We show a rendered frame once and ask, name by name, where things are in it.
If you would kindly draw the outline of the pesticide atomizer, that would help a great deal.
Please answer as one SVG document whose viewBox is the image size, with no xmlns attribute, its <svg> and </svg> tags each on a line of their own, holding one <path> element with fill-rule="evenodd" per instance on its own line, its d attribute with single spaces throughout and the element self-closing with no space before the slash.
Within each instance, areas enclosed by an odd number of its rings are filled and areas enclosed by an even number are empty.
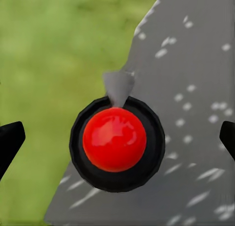
<svg viewBox="0 0 235 226">
<path fill-rule="evenodd" d="M 103 79 L 108 95 L 80 111 L 71 128 L 71 162 L 92 187 L 128 193 L 159 170 L 165 156 L 165 131 L 154 110 L 129 95 L 134 75 L 114 71 Z"/>
</svg>

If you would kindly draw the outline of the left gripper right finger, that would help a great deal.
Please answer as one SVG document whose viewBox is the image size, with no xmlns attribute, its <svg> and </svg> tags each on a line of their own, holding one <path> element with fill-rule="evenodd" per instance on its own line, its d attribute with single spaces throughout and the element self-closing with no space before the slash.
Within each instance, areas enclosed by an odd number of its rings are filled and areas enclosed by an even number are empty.
<svg viewBox="0 0 235 226">
<path fill-rule="evenodd" d="M 220 140 L 235 160 L 235 123 L 223 122 L 220 131 Z"/>
</svg>

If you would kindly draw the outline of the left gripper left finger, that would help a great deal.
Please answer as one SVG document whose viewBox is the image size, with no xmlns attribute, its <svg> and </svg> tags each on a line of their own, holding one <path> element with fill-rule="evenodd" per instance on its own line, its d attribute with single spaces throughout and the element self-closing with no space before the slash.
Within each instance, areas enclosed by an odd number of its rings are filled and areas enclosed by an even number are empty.
<svg viewBox="0 0 235 226">
<path fill-rule="evenodd" d="M 19 121 L 0 126 L 0 180 L 25 140 L 25 129 Z"/>
</svg>

